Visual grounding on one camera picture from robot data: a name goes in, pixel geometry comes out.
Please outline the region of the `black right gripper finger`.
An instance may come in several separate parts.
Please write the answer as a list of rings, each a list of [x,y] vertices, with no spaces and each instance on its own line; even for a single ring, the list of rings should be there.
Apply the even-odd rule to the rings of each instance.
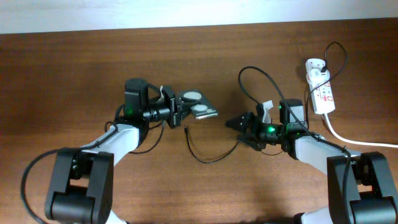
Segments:
[[[263,150],[263,145],[261,144],[260,140],[253,134],[239,134],[237,136],[239,142],[249,146],[255,151]]]
[[[245,133],[251,124],[254,114],[251,111],[245,112],[235,118],[229,119],[225,122],[227,128],[231,128],[240,133]]]

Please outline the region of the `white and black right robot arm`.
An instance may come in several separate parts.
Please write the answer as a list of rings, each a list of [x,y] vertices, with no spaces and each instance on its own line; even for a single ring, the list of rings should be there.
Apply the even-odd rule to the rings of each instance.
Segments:
[[[382,153],[352,151],[310,132],[301,100],[280,100],[278,124],[272,123],[270,108],[269,102],[257,105],[256,114],[248,111],[225,125],[255,151],[280,145],[327,176],[328,206],[298,213],[294,223],[397,223],[397,189]]]

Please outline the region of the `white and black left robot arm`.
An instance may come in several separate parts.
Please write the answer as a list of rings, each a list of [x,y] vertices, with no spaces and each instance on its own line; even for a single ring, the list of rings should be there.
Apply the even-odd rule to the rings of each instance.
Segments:
[[[150,123],[176,128],[189,114],[210,109],[198,90],[175,93],[142,78],[125,82],[124,104],[93,142],[57,152],[45,216],[60,223],[124,223],[113,211],[114,167],[145,140]]]

